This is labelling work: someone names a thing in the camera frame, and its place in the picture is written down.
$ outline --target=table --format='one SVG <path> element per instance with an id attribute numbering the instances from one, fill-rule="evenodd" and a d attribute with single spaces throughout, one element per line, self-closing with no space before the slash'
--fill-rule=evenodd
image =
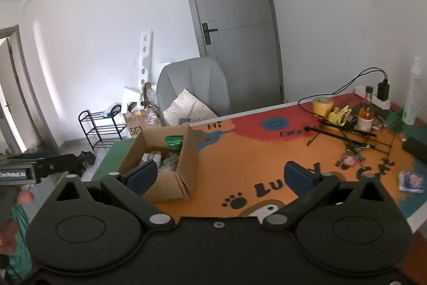
<path id="1" fill-rule="evenodd" d="M 337 96 L 334 100 L 336 106 L 351 108 L 362 101 L 353 93 Z M 311 103 L 305 104 L 305 108 L 310 110 Z M 398 111 L 393 111 L 387 123 L 393 123 L 396 117 Z M 199 140 L 197 189 L 190 202 L 155 205 L 176 219 L 182 216 L 248 216 L 263 207 L 277 210 L 296 198 L 283 182 L 283 166 L 287 161 L 295 161 L 306 168 L 313 168 L 319 162 L 323 173 L 334 172 L 342 180 L 357 180 L 360 166 L 347 170 L 336 166 L 345 152 L 342 140 L 320 134 L 306 145 L 314 133 L 305 132 L 304 127 L 316 125 L 317 119 L 296 103 L 192 124 Z M 427 219 L 427 193 L 399 191 L 398 174 L 415 170 L 427 177 L 427 166 L 401 149 L 401 139 L 414 136 L 427 143 L 427 126 L 418 122 L 415 126 L 405 125 L 401 134 L 393 136 L 390 130 L 384 129 L 377 136 L 384 143 L 393 140 L 389 158 L 394 165 L 382 167 L 381 182 L 415 231 Z M 127 139 L 115 144 L 93 180 L 115 171 L 132 142 L 133 139 Z M 386 156 L 373 149 L 364 150 L 363 154 L 366 157 L 363 166 L 372 168 L 365 174 L 379 173 L 378 165 L 383 165 L 382 158 Z"/>

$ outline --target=wall socket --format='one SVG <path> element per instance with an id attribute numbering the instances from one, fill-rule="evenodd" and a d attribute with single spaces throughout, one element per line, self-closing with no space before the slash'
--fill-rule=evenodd
<path id="1" fill-rule="evenodd" d="M 360 85 L 356 87 L 354 89 L 354 93 L 364 98 L 366 95 L 366 86 Z M 389 110 L 392 105 L 390 99 L 388 101 L 382 101 L 381 99 L 378 99 L 377 95 L 374 94 L 372 95 L 372 103 L 383 110 Z"/>

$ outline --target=glass bottle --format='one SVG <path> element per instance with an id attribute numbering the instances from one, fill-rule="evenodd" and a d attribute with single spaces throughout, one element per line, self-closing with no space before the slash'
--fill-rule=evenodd
<path id="1" fill-rule="evenodd" d="M 374 106 L 372 105 L 372 86 L 366 87 L 365 100 L 359 110 L 359 118 L 357 119 L 357 129 L 363 132 L 370 132 L 374 123 Z"/>

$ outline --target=gray chair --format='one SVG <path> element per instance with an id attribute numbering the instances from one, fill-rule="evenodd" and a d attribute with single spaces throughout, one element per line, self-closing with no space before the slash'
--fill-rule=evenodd
<path id="1" fill-rule="evenodd" d="M 230 97 L 226 77 L 218 63 L 209 57 L 191 58 L 164 67 L 157 82 L 157 99 L 161 111 L 169 108 L 187 89 L 216 115 L 230 114 Z"/>

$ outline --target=yellow tape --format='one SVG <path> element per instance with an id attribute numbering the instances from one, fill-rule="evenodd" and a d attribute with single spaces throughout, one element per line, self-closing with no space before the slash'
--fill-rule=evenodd
<path id="1" fill-rule="evenodd" d="M 313 113 L 318 115 L 328 117 L 333 106 L 334 101 L 328 97 L 318 97 L 313 99 Z"/>

